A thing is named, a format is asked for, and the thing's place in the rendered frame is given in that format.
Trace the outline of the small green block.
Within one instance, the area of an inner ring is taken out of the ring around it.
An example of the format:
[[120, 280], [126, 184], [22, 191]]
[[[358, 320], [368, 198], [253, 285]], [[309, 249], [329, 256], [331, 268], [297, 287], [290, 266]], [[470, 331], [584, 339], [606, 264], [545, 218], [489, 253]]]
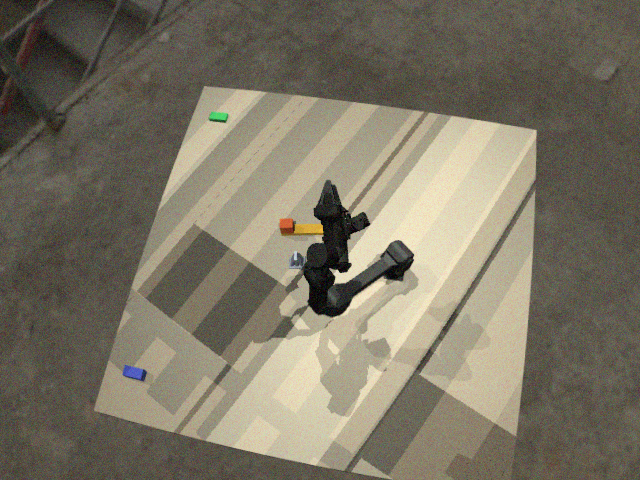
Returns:
[[216, 121], [216, 122], [222, 122], [222, 123], [226, 123], [228, 118], [228, 113], [217, 113], [217, 112], [211, 112], [209, 120], [210, 121]]

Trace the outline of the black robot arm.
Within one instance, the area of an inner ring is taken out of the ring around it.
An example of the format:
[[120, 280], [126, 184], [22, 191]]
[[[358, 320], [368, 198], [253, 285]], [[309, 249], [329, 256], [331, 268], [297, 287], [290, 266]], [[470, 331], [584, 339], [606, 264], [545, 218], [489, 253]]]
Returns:
[[[365, 212], [349, 220], [342, 218], [341, 222], [349, 240], [351, 234], [371, 225]], [[309, 246], [306, 255], [307, 262], [303, 274], [309, 283], [308, 305], [318, 316], [327, 317], [344, 314], [353, 297], [383, 276], [384, 279], [402, 282], [404, 272], [414, 262], [414, 254], [402, 241], [395, 240], [380, 256], [382, 259], [347, 283], [334, 284], [336, 277], [329, 269], [345, 273], [352, 266], [352, 263], [349, 263], [348, 245], [314, 243]]]

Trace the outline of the blue rectangular block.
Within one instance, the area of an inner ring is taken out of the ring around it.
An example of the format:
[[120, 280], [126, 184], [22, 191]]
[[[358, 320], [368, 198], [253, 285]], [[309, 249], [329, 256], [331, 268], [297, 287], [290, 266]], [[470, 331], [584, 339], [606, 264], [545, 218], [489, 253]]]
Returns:
[[125, 365], [122, 375], [127, 378], [144, 381], [146, 374], [147, 374], [147, 371], [144, 369]]

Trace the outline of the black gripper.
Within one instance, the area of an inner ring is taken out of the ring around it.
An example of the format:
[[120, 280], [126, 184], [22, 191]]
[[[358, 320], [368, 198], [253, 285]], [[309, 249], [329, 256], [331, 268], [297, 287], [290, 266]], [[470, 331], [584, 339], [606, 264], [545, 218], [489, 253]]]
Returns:
[[322, 241], [324, 244], [347, 244], [347, 236], [345, 235], [341, 219], [351, 219], [351, 214], [341, 204], [338, 191], [335, 184], [331, 184], [331, 180], [326, 180], [320, 199], [316, 208], [314, 208], [314, 216], [321, 221], [323, 225]]

